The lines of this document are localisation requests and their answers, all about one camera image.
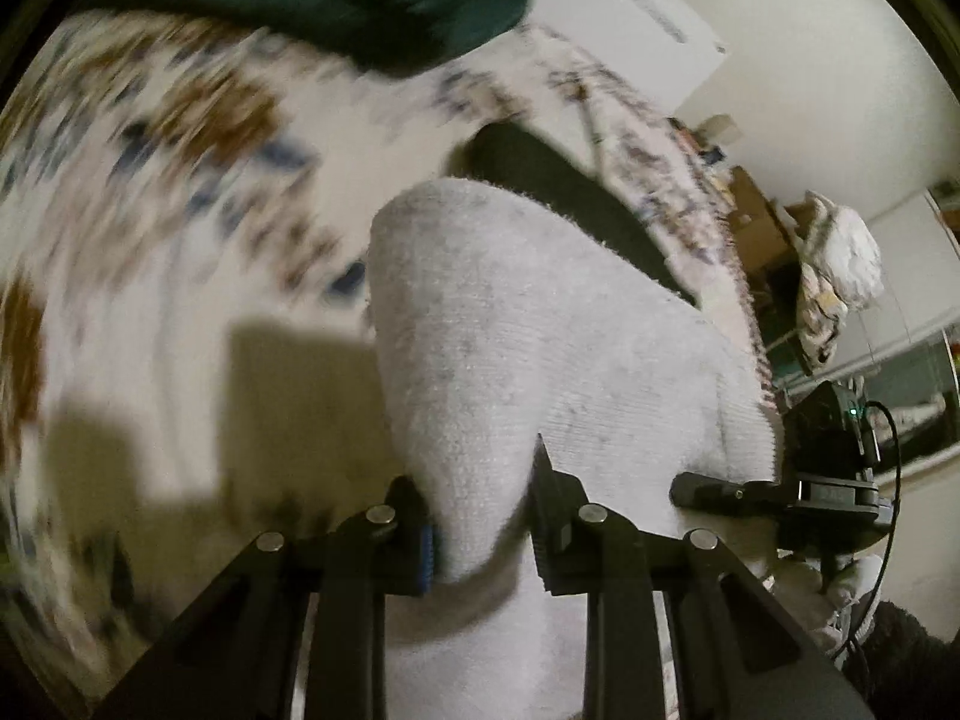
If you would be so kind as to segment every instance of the white cloth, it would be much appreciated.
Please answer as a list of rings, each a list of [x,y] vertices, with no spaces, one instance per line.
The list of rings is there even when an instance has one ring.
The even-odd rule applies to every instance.
[[[800,259],[813,265],[850,308],[863,308],[883,295],[880,247],[867,223],[853,208],[837,205],[814,191],[806,203],[816,209],[800,248]]]
[[[774,474],[752,361],[702,314],[533,202],[445,179],[373,222],[371,304],[395,449],[440,532],[424,600],[388,603],[391,717],[560,718],[586,604],[553,599],[520,517],[536,433],[638,528],[706,525],[765,575],[772,525],[674,509],[675,474]]]
[[[848,312],[882,295],[880,247],[853,208],[814,191],[791,213],[809,218],[802,235],[792,232],[800,257],[797,326],[803,355],[818,370],[833,357]]]
[[[819,562],[800,557],[782,557],[776,562],[770,591],[793,615],[825,653],[833,653],[847,637],[848,609],[877,585],[880,555],[860,555],[834,578],[824,590]],[[869,629],[872,610],[862,630]]]

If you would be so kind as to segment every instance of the metal screw head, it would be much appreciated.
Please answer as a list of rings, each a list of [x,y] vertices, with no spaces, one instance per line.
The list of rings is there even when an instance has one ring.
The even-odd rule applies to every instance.
[[[256,538],[256,548],[260,552],[277,552],[283,548],[283,535],[282,533],[275,533],[274,531],[267,531],[267,533],[261,533]]]
[[[584,503],[577,512],[577,517],[583,522],[598,525],[607,519],[607,510],[598,503]]]
[[[373,522],[374,525],[389,525],[396,516],[394,507],[387,506],[385,503],[367,509],[367,522]]]
[[[697,528],[697,530],[690,533],[690,543],[697,549],[715,549],[719,542],[720,539],[717,538],[717,534],[706,528]]]

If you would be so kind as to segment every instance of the cardboard box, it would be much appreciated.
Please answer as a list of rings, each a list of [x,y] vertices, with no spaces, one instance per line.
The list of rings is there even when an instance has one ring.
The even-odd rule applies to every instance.
[[[746,274],[757,274],[796,256],[770,203],[742,167],[733,168],[731,191],[736,210],[727,220]]]

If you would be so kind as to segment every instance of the floral blanket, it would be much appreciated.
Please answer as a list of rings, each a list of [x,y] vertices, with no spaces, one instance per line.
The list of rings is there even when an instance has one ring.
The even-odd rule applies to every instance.
[[[368,228],[497,119],[618,194],[704,314],[757,349],[698,163],[546,28],[395,80],[265,30],[91,12],[32,63],[0,117],[3,614],[66,712],[256,533],[382,499],[400,465]]]

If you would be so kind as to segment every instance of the black cable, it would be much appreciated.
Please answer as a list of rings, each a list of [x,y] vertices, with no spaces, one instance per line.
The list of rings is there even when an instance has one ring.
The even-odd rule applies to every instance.
[[[894,422],[894,416],[890,413],[890,410],[880,403],[877,400],[868,400],[864,408],[866,409],[877,409],[883,413],[883,416],[886,418],[887,423],[890,425],[890,431],[893,434],[894,439],[894,458],[896,459],[896,488],[894,488],[894,500],[893,507],[894,512],[890,518],[890,533],[887,533],[887,547],[883,552],[883,562],[880,564],[880,573],[877,574],[877,582],[874,584],[874,590],[870,595],[870,604],[874,603],[874,600],[877,598],[877,595],[880,593],[880,585],[883,581],[883,575],[887,572],[887,565],[890,562],[890,553],[893,551],[894,546],[894,532],[896,531],[896,519],[899,516],[899,495],[901,495],[901,474],[904,472],[904,459],[901,456],[901,447],[899,446],[899,436],[896,435],[896,423]],[[851,642],[856,642],[856,646],[860,645],[860,642],[857,640],[857,635],[860,633],[860,629],[863,627],[863,624],[867,621],[869,615],[864,614],[860,618],[860,621],[856,624],[856,627],[851,623],[850,630],[847,632],[847,639],[844,641],[840,648],[833,655],[834,661],[840,656],[844,650],[847,650],[851,646]],[[866,665],[866,658],[863,659],[863,664]]]
[[[867,663],[867,656],[863,652],[863,646],[853,638],[847,644],[847,651],[850,653],[851,658],[851,673],[853,673],[853,659],[856,658],[856,665],[860,671],[860,685],[858,689],[860,690],[860,694],[867,698],[874,692],[874,684],[870,679],[870,664]]]

